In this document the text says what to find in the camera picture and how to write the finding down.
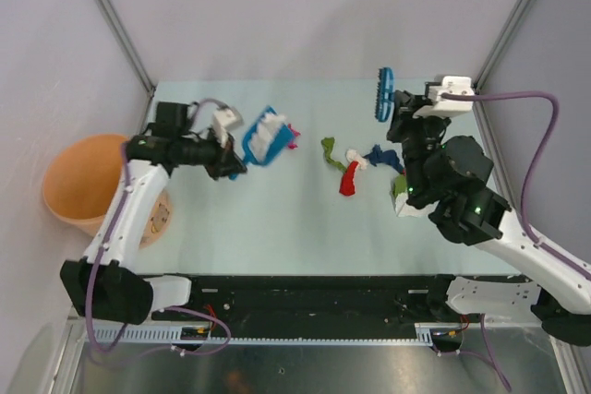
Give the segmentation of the red long paper scrap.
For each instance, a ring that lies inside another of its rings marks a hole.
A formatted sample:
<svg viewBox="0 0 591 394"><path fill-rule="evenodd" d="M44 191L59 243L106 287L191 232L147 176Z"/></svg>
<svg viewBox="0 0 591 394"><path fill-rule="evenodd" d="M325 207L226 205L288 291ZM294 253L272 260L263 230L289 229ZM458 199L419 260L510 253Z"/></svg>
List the red long paper scrap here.
<svg viewBox="0 0 591 394"><path fill-rule="evenodd" d="M355 175L358 167L358 161L351 161L348 164L340 183L339 193L341 195L351 197L356 193Z"/></svg>

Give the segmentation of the green twisted paper scrap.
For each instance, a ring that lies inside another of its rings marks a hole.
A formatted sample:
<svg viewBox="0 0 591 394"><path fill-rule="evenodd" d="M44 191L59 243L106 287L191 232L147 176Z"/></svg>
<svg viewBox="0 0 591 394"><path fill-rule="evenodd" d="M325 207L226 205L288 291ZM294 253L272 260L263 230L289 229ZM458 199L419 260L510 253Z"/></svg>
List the green twisted paper scrap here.
<svg viewBox="0 0 591 394"><path fill-rule="evenodd" d="M332 157L332 153L334 150L335 145L335 138L334 137L325 137L320 141L322 151L323 151L323 159L325 162L330 165L333 169L339 171L340 173L345 173L347 167L340 161L335 160Z"/></svg>

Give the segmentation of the small white paper scrap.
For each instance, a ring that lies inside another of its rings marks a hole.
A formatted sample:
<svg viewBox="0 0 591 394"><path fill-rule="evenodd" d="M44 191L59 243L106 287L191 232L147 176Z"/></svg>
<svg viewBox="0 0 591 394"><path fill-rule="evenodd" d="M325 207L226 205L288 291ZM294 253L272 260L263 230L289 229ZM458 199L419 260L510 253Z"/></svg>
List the small white paper scrap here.
<svg viewBox="0 0 591 394"><path fill-rule="evenodd" d="M348 149L345 153L345 157L349 162L356 162L357 167L361 170L366 170L368 167L368 160L355 149Z"/></svg>

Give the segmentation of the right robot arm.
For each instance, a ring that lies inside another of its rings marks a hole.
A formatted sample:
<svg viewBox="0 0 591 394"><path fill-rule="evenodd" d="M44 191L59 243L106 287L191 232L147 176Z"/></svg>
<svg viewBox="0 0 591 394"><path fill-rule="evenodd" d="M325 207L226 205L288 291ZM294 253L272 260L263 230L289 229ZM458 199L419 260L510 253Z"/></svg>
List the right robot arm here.
<svg viewBox="0 0 591 394"><path fill-rule="evenodd" d="M590 266L535 230L525 208L487 186L493 162L471 136L445 139L456 115L481 96L466 87L429 85L424 95L397 90L387 139L402 147L406 204L435 208L428 218L449 242L473 246L506 262L524 282L453 278L426 298L428 314L447 321L456 313L537 320L555 339L590 344Z"/></svg>

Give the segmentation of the dark blue twisted paper scrap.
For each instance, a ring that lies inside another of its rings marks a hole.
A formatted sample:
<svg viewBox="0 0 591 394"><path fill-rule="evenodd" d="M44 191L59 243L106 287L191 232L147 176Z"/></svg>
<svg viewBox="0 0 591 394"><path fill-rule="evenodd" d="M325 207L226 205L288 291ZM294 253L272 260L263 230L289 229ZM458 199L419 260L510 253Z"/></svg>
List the dark blue twisted paper scrap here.
<svg viewBox="0 0 591 394"><path fill-rule="evenodd" d="M375 144L363 158L372 166L386 164L391 166L398 174L404 174L404 166L394 149L383 150L379 144Z"/></svg>

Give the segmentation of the pink paper scrap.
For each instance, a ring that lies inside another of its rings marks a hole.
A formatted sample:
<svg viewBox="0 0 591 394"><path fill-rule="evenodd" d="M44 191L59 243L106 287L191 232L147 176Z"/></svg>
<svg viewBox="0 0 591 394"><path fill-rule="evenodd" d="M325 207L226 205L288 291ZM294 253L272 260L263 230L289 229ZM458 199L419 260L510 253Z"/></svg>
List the pink paper scrap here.
<svg viewBox="0 0 591 394"><path fill-rule="evenodd" d="M293 126L291 124L288 125L288 129L291 132L291 140L289 141L289 143L287 144L287 148L289 149L297 149L298 145L297 145L297 140L300 137L301 133L299 131L297 131L295 128L293 128Z"/></svg>

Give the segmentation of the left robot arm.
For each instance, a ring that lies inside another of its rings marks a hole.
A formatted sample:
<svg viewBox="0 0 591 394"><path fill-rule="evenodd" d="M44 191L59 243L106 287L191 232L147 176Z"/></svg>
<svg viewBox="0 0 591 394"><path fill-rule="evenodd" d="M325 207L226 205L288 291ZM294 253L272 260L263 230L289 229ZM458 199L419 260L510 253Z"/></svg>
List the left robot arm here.
<svg viewBox="0 0 591 394"><path fill-rule="evenodd" d="M160 101L153 121L124 143L121 177L100 229L82 258L60 270L73 307L88 322L139 325L170 306L186 320L202 313L204 298L191 289L190 279L142 278L135 267L145 227L174 169L201 166L213 180L247 170L231 135L243 123L235 108L215 101L205 136L194 132L206 104Z"/></svg>

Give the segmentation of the blue hand brush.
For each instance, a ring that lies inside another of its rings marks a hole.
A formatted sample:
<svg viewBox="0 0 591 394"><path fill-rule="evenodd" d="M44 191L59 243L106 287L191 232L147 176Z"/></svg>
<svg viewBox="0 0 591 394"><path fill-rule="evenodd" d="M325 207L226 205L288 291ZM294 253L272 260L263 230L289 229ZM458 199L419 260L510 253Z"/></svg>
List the blue hand brush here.
<svg viewBox="0 0 591 394"><path fill-rule="evenodd" d="M395 76L390 67L382 67L378 73L377 95L374 115L378 122L388 121L394 108Z"/></svg>

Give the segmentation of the blue plastic dustpan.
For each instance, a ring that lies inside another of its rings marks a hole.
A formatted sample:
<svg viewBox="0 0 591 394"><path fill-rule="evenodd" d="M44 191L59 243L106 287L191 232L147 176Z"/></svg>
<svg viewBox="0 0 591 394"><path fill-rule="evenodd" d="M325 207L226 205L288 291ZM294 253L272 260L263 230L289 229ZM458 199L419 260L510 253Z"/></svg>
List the blue plastic dustpan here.
<svg viewBox="0 0 591 394"><path fill-rule="evenodd" d="M267 106L243 136L242 162L245 166L267 167L293 139L286 116Z"/></svg>

